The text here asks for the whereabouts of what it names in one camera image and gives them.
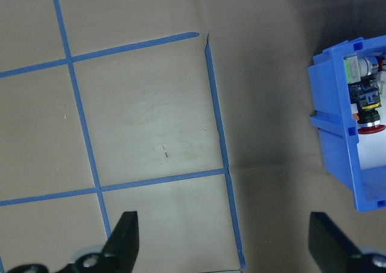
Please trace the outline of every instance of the electronic component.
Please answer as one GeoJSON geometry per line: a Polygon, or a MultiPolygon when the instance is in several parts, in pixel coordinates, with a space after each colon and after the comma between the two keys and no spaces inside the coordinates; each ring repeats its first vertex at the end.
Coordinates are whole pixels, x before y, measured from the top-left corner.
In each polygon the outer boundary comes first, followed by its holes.
{"type": "Polygon", "coordinates": [[[386,129],[376,108],[381,107],[377,80],[385,78],[385,59],[381,56],[349,57],[346,59],[346,74],[351,104],[356,104],[355,115],[359,134],[378,133],[386,129]]]}

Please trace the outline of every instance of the red ring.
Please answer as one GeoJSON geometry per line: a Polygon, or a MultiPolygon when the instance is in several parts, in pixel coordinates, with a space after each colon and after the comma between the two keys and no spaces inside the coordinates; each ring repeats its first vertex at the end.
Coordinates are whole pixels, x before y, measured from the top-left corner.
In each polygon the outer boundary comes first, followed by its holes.
{"type": "Polygon", "coordinates": [[[381,131],[385,130],[386,125],[380,124],[375,125],[374,127],[361,127],[358,129],[359,134],[373,134],[373,133],[380,133],[381,131]]]}

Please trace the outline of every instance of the floor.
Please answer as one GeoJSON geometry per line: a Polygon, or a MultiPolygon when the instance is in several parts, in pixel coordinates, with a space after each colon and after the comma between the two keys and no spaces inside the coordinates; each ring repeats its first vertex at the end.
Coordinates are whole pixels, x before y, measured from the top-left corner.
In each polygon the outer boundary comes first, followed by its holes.
{"type": "Polygon", "coordinates": [[[125,210],[135,272],[320,272],[311,211],[386,249],[386,211],[323,169],[307,74],[386,34],[385,3],[0,0],[3,269],[58,270],[125,210]]]}
{"type": "Polygon", "coordinates": [[[243,266],[193,0],[0,2],[1,269],[57,271],[132,210],[135,272],[243,266]]]}

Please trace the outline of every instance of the grid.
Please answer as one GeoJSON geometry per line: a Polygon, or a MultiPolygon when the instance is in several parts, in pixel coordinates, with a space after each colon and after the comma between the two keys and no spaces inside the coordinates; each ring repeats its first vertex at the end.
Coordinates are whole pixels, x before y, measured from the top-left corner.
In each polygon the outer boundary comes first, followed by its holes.
{"type": "MultiPolygon", "coordinates": [[[[241,269],[245,269],[245,260],[244,260],[244,256],[242,255],[241,237],[240,237],[240,233],[239,233],[238,220],[237,220],[237,215],[236,215],[236,206],[235,206],[235,200],[234,200],[234,196],[233,196],[232,181],[231,181],[231,177],[230,177],[230,173],[229,173],[229,161],[228,161],[228,156],[227,156],[227,149],[226,149],[226,142],[225,142],[225,137],[224,137],[223,124],[222,124],[222,120],[221,120],[220,105],[218,102],[217,88],[216,88],[216,84],[215,84],[215,74],[214,74],[214,67],[212,64],[212,56],[210,53],[209,39],[207,39],[207,41],[206,41],[206,47],[205,47],[204,53],[205,53],[205,58],[206,58],[207,72],[208,72],[208,76],[209,76],[210,92],[212,95],[212,103],[213,103],[213,107],[214,107],[215,121],[216,121],[216,125],[217,125],[217,131],[218,131],[218,134],[220,136],[220,150],[221,150],[221,156],[222,156],[222,160],[223,160],[223,168],[212,169],[209,171],[201,171],[201,172],[194,172],[194,173],[188,173],[188,174],[181,174],[181,175],[173,175],[173,176],[169,176],[169,177],[154,178],[154,179],[150,179],[150,180],[132,181],[129,183],[102,186],[100,184],[97,166],[95,164],[95,159],[94,159],[94,154],[93,154],[93,150],[92,150],[92,144],[91,144],[91,140],[90,140],[89,130],[87,127],[87,121],[86,121],[86,117],[84,115],[81,95],[80,95],[80,91],[79,91],[78,83],[77,83],[77,76],[75,74],[74,63],[79,62],[79,61],[84,61],[84,60],[90,60],[93,58],[103,57],[103,56],[107,56],[107,55],[117,54],[120,52],[127,52],[127,51],[136,50],[136,49],[142,49],[142,48],[147,48],[147,47],[152,47],[152,46],[157,46],[157,45],[163,45],[163,44],[167,44],[167,43],[171,43],[171,42],[177,42],[177,41],[182,41],[182,40],[186,40],[186,39],[191,39],[191,38],[198,37],[199,33],[187,32],[187,33],[172,35],[172,36],[163,37],[163,38],[159,38],[159,39],[153,39],[153,40],[148,40],[148,41],[144,41],[144,42],[132,43],[132,44],[118,46],[118,47],[114,47],[114,48],[103,49],[100,51],[90,52],[90,53],[81,54],[81,55],[77,55],[77,56],[73,57],[71,55],[69,42],[68,42],[68,38],[66,35],[65,23],[64,23],[62,11],[60,8],[60,1],[59,0],[52,0],[52,1],[54,3],[57,23],[58,23],[60,35],[62,38],[62,45],[63,45],[63,49],[65,52],[65,58],[59,59],[59,60],[54,60],[54,61],[49,61],[49,62],[45,62],[45,63],[41,63],[41,64],[34,64],[31,66],[21,67],[21,68],[17,68],[17,69],[12,69],[9,71],[3,71],[3,72],[0,72],[0,78],[5,78],[5,77],[13,76],[13,75],[18,75],[18,74],[24,74],[24,73],[32,72],[32,71],[39,71],[42,69],[47,69],[47,68],[57,67],[57,66],[67,66],[68,67],[69,76],[70,76],[71,84],[72,84],[72,90],[74,92],[75,102],[76,102],[77,110],[78,110],[78,116],[79,116],[79,120],[80,120],[80,124],[81,124],[81,130],[83,133],[84,143],[86,146],[87,156],[88,156],[88,160],[89,160],[89,164],[90,164],[90,168],[91,168],[94,187],[89,188],[89,189],[72,190],[72,191],[68,191],[68,192],[52,193],[52,194],[47,194],[47,195],[29,196],[29,197],[25,197],[25,198],[16,198],[16,199],[6,199],[3,201],[0,201],[0,206],[10,206],[13,204],[23,204],[23,203],[27,203],[27,202],[36,202],[36,201],[43,201],[43,200],[49,200],[49,199],[65,198],[65,197],[69,197],[69,196],[87,195],[87,194],[95,193],[98,197],[99,207],[101,210],[101,215],[102,215],[102,219],[103,219],[103,223],[104,223],[104,228],[106,231],[106,236],[109,237],[111,234],[111,228],[110,228],[109,220],[107,217],[107,211],[106,211],[106,206],[104,203],[103,192],[224,174],[225,180],[226,180],[227,194],[228,194],[228,200],[229,200],[229,206],[230,206],[230,214],[231,214],[231,218],[232,218],[232,225],[233,225],[233,231],[235,234],[235,241],[236,241],[236,248],[237,248],[237,252],[238,252],[239,262],[241,265],[241,269]]],[[[0,272],[4,272],[4,266],[2,264],[1,256],[0,256],[0,272]]]]}

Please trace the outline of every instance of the blue tape line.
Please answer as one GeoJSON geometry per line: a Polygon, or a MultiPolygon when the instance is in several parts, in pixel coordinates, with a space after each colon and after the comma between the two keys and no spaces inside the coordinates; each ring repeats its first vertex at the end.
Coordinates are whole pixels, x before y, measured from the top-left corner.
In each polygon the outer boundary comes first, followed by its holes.
{"type": "Polygon", "coordinates": [[[4,265],[2,264],[1,256],[0,256],[0,273],[5,273],[4,265]]]}
{"type": "Polygon", "coordinates": [[[198,35],[200,35],[200,34],[196,33],[196,32],[187,32],[187,33],[163,37],[163,38],[159,38],[159,39],[123,45],[123,46],[119,46],[119,47],[114,47],[114,48],[104,49],[104,50],[86,53],[86,54],[82,54],[82,55],[78,55],[78,56],[73,56],[72,61],[73,62],[79,62],[79,61],[93,59],[93,58],[102,57],[102,56],[107,56],[107,55],[111,55],[111,54],[127,52],[127,51],[131,51],[131,50],[137,50],[137,49],[142,49],[142,48],[147,48],[147,47],[152,47],[152,46],[158,46],[158,45],[162,45],[162,44],[167,44],[167,43],[171,43],[171,42],[176,42],[176,41],[181,41],[181,40],[186,40],[186,39],[198,37],[198,35]]]}
{"type": "Polygon", "coordinates": [[[23,74],[23,73],[32,72],[32,71],[38,71],[38,70],[52,68],[56,66],[66,65],[66,64],[67,64],[66,59],[59,59],[59,60],[54,60],[54,61],[45,62],[41,64],[35,64],[31,66],[26,66],[22,68],[0,72],[0,78],[9,77],[17,74],[23,74]]]}
{"type": "Polygon", "coordinates": [[[66,59],[68,61],[68,60],[71,60],[71,53],[70,53],[70,47],[68,44],[67,33],[66,33],[66,29],[65,29],[65,22],[63,20],[62,10],[60,8],[59,0],[53,0],[53,2],[54,2],[54,7],[55,7],[56,19],[57,19],[58,25],[59,25],[60,35],[62,37],[63,48],[65,50],[66,59]]]}
{"type": "Polygon", "coordinates": [[[229,170],[226,170],[225,182],[227,184],[230,217],[232,218],[233,232],[235,234],[236,248],[237,248],[237,254],[239,256],[240,267],[241,267],[241,270],[246,270],[247,265],[245,264],[245,258],[244,258],[244,255],[242,254],[242,243],[241,243],[239,222],[237,220],[235,195],[233,194],[232,179],[230,178],[229,170]]]}
{"type": "Polygon", "coordinates": [[[59,25],[60,35],[62,37],[63,49],[65,50],[65,55],[66,55],[66,60],[67,60],[67,65],[68,65],[68,72],[70,74],[70,79],[71,79],[71,84],[72,84],[72,90],[74,91],[75,102],[77,104],[77,109],[78,109],[78,114],[79,114],[79,119],[80,119],[80,125],[81,125],[82,132],[83,132],[83,137],[84,137],[84,142],[86,145],[87,155],[89,157],[92,178],[93,178],[94,185],[96,187],[96,193],[98,196],[98,202],[100,204],[100,209],[101,209],[104,228],[106,231],[106,236],[109,237],[111,234],[110,224],[109,224],[109,220],[107,218],[107,212],[106,212],[106,207],[104,205],[103,194],[101,192],[101,185],[100,185],[100,181],[98,178],[97,166],[95,165],[95,158],[94,158],[94,154],[93,154],[92,147],[91,147],[89,130],[87,129],[86,117],[84,116],[84,110],[83,110],[82,100],[80,97],[77,77],[75,75],[74,64],[72,63],[71,51],[70,51],[70,46],[69,46],[68,38],[67,38],[67,34],[66,34],[62,10],[60,8],[59,0],[53,0],[53,2],[54,2],[55,13],[56,13],[56,17],[57,17],[57,21],[58,21],[58,25],[59,25]]]}
{"type": "Polygon", "coordinates": [[[209,177],[211,175],[222,175],[222,174],[225,174],[225,172],[226,172],[225,169],[213,169],[211,171],[193,172],[190,174],[173,175],[171,177],[153,178],[151,180],[133,181],[131,183],[123,183],[123,184],[113,184],[111,186],[102,187],[102,191],[108,192],[110,190],[121,190],[121,189],[128,189],[131,187],[150,186],[152,184],[169,183],[171,181],[182,181],[182,180],[188,180],[191,178],[209,177]]]}
{"type": "Polygon", "coordinates": [[[223,158],[224,168],[228,168],[229,167],[229,161],[228,161],[227,146],[225,143],[223,122],[221,120],[220,103],[218,102],[215,72],[214,72],[213,62],[212,62],[212,53],[210,52],[210,47],[209,47],[208,41],[206,41],[205,59],[206,59],[207,74],[209,77],[210,92],[212,94],[213,108],[215,110],[215,119],[216,119],[217,131],[218,131],[218,134],[220,135],[221,156],[223,158]]]}
{"type": "Polygon", "coordinates": [[[26,202],[46,201],[48,199],[67,198],[69,196],[87,195],[95,192],[97,192],[96,188],[92,188],[92,189],[83,189],[83,190],[71,190],[69,192],[62,192],[62,193],[50,193],[48,195],[41,195],[41,196],[29,196],[26,198],[6,199],[3,201],[0,201],[0,207],[23,204],[26,202]]]}
{"type": "Polygon", "coordinates": [[[223,165],[225,167],[224,174],[225,174],[225,181],[227,185],[230,216],[232,218],[232,225],[233,225],[233,232],[235,235],[237,254],[239,257],[240,267],[242,270],[245,270],[247,266],[245,264],[244,255],[242,254],[242,243],[241,243],[239,224],[237,220],[235,196],[233,194],[232,179],[230,178],[230,173],[229,173],[229,161],[228,161],[228,153],[227,153],[227,147],[226,147],[226,141],[225,141],[224,127],[223,127],[223,122],[221,120],[220,103],[218,102],[215,72],[214,72],[212,53],[210,51],[208,38],[206,39],[206,46],[205,46],[207,74],[209,77],[210,92],[212,94],[212,102],[213,102],[213,108],[215,112],[217,131],[220,136],[220,150],[221,150],[221,156],[223,158],[223,165]]]}
{"type": "Polygon", "coordinates": [[[106,230],[106,236],[107,236],[107,238],[109,238],[111,235],[111,227],[110,227],[109,217],[107,216],[106,205],[104,204],[104,198],[103,198],[102,190],[98,189],[96,194],[98,195],[98,202],[99,202],[99,206],[101,208],[102,220],[103,220],[104,228],[106,230]]]}

